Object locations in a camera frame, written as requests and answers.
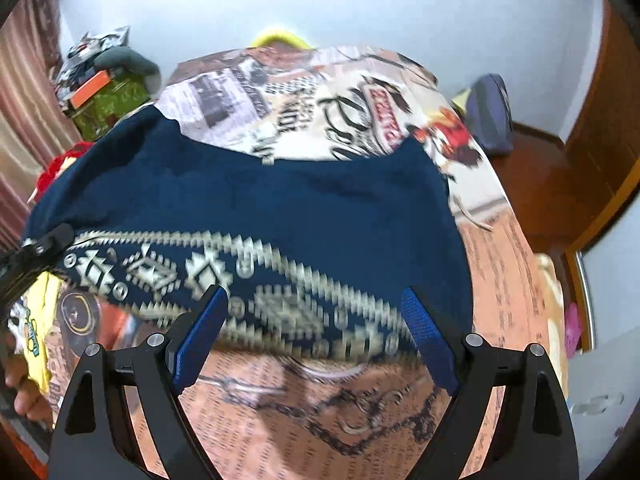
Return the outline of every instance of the white wall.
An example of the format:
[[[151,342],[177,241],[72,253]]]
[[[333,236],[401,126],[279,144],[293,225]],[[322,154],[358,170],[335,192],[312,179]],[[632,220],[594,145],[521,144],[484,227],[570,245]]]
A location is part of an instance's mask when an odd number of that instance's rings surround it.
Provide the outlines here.
[[[80,39],[80,36],[74,37],[69,30],[69,23],[66,20],[64,9],[60,9],[60,37],[58,38],[58,44],[60,45],[60,52],[63,57],[69,53],[72,46],[76,44],[76,41]]]
[[[566,137],[584,100],[602,0],[61,0],[73,38],[131,25],[130,46],[166,80],[182,60],[248,45],[281,25],[313,46],[397,50],[446,97],[501,74],[515,120]]]

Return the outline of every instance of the green box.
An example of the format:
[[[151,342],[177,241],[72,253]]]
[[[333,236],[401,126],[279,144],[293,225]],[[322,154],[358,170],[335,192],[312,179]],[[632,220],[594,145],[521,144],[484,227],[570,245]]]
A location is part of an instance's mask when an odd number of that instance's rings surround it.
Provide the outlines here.
[[[82,138],[93,142],[111,130],[117,120],[147,101],[149,94],[143,79],[135,74],[127,74],[100,88],[71,114],[71,120],[80,130]]]

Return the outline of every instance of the blue rubber pad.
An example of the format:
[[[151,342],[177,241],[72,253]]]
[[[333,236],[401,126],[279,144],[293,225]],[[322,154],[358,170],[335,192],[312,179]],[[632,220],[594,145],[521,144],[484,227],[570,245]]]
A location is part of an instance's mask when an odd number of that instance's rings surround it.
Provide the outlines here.
[[[406,288],[402,293],[400,313],[433,382],[453,397],[460,386],[456,377],[454,354],[433,319],[410,288]]]
[[[193,323],[176,354],[173,382],[176,395],[180,395],[185,388],[195,384],[211,346],[222,329],[226,315],[226,292],[220,287]]]

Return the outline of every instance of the curtain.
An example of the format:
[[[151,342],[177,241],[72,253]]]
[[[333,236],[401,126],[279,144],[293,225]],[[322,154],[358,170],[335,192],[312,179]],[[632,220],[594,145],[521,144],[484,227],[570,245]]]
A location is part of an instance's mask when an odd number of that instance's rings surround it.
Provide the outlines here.
[[[20,0],[0,30],[0,248],[18,244],[40,172],[81,140],[49,80],[59,20],[58,0]]]

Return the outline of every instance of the metal pin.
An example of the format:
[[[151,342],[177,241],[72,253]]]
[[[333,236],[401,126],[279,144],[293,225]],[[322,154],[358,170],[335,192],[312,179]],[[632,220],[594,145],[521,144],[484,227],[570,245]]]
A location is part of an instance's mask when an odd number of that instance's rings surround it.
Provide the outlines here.
[[[164,342],[164,336],[162,334],[152,334],[146,340],[149,346],[160,346]]]
[[[478,334],[471,333],[466,335],[465,341],[468,345],[471,346],[482,346],[482,342],[484,340]]]
[[[545,354],[545,348],[542,345],[539,345],[538,343],[533,343],[533,345],[529,347],[529,350],[531,350],[531,353],[533,355],[537,355],[538,357],[543,356]]]
[[[91,356],[96,355],[100,351],[100,345],[97,343],[91,343],[87,348],[84,349],[84,353]]]

